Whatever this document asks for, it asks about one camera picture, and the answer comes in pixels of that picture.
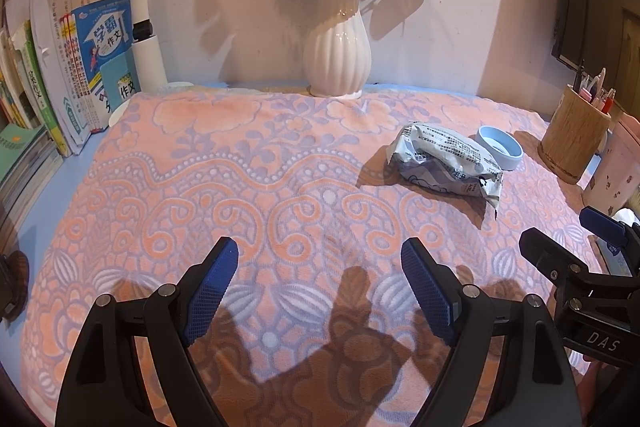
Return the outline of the person right hand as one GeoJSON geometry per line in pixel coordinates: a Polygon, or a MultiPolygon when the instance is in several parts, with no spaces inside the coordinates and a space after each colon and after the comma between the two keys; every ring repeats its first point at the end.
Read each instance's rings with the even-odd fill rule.
{"type": "Polygon", "coordinates": [[[576,389],[582,411],[582,425],[589,426],[589,415],[593,407],[597,404],[600,395],[611,386],[620,369],[598,361],[589,355],[583,355],[582,359],[589,366],[576,389]]]}

